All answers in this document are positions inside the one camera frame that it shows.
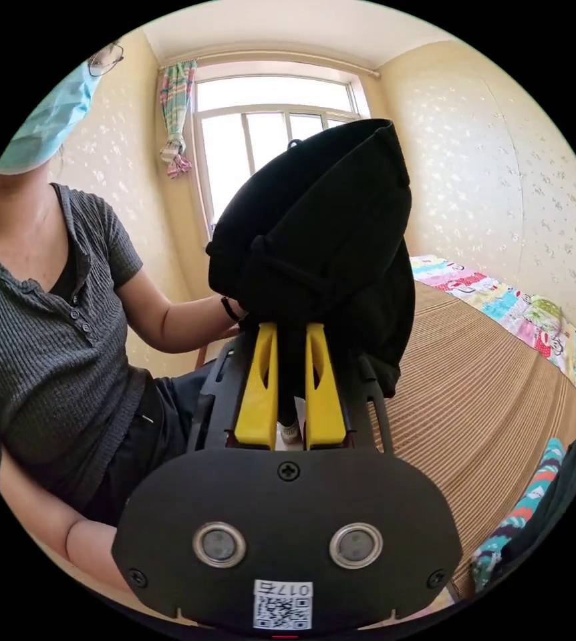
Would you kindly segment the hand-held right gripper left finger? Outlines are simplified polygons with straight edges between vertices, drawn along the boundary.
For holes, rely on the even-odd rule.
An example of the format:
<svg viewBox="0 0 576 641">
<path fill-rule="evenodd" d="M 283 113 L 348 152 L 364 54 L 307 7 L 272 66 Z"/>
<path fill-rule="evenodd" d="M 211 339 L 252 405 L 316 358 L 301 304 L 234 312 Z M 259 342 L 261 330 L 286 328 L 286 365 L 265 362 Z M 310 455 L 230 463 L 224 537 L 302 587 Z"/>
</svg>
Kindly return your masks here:
<svg viewBox="0 0 576 641">
<path fill-rule="evenodd" d="M 262 323 L 250 362 L 235 426 L 239 445 L 273 449 L 277 438 L 279 404 L 277 325 Z"/>
</svg>

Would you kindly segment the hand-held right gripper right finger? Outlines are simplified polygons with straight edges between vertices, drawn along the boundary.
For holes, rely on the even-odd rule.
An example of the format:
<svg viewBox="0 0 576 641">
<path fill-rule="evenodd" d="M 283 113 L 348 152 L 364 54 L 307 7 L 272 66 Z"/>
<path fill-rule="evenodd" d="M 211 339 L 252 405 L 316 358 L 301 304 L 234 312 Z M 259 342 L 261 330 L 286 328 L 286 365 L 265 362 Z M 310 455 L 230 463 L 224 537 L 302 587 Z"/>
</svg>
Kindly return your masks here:
<svg viewBox="0 0 576 641">
<path fill-rule="evenodd" d="M 306 449 L 342 446 L 346 434 L 324 326 L 310 323 L 305 337 Z"/>
</svg>

